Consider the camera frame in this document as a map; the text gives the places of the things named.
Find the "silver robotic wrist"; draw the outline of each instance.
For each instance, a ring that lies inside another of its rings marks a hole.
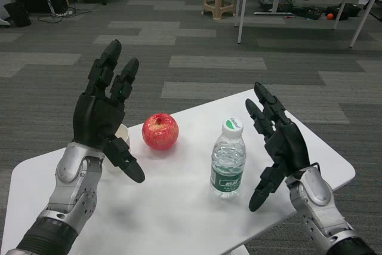
[[[286,181],[291,202],[303,219],[305,234],[321,255],[346,238],[358,237],[335,206],[333,190],[316,167],[304,168]]]

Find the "red apple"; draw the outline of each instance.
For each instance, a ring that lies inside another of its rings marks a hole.
[[[178,135],[178,124],[167,113],[156,113],[143,124],[143,140],[152,149],[169,149],[177,141]]]

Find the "power strip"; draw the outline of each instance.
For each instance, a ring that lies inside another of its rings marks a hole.
[[[69,16],[69,15],[72,15],[74,12],[73,11],[66,11],[65,13],[61,13],[61,14],[57,14],[57,13],[55,13],[54,15],[56,16],[56,17],[66,17],[66,16]]]

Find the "trash can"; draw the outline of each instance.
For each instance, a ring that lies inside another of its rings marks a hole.
[[[17,27],[24,27],[31,24],[28,11],[22,2],[12,2],[4,5],[4,8],[12,18]]]

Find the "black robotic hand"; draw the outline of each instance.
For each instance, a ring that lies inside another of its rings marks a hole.
[[[114,40],[94,61],[88,76],[89,84],[79,96],[73,116],[73,141],[101,149],[114,166],[140,183],[144,181],[142,169],[129,153],[129,146],[115,137],[125,116],[124,102],[130,96],[138,71],[137,59],[131,59],[121,74],[115,77],[110,98],[105,95],[105,88],[112,82],[121,48],[121,43]]]
[[[296,124],[285,115],[282,103],[259,82],[254,89],[263,111],[250,99],[245,101],[245,106],[255,122],[255,129],[264,135],[265,148],[275,163],[261,174],[261,181],[249,202],[251,211],[259,209],[285,177],[310,165],[304,138]]]

